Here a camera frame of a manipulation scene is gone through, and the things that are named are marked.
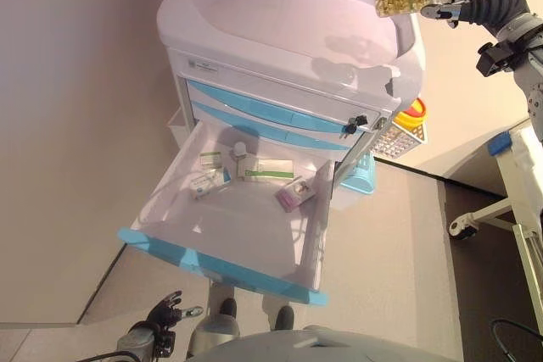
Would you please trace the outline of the dark robot left hand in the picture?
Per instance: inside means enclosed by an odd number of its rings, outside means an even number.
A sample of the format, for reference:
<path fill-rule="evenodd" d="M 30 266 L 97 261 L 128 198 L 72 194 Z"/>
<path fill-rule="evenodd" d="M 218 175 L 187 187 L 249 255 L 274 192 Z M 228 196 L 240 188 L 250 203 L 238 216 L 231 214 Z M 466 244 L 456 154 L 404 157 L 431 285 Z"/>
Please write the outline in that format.
<path fill-rule="evenodd" d="M 204 308 L 201 306 L 182 309 L 181 302 L 182 290 L 166 295 L 151 309 L 147 321 L 156 324 L 161 330 L 167 331 L 182 320 L 198 317 L 204 313 Z"/>

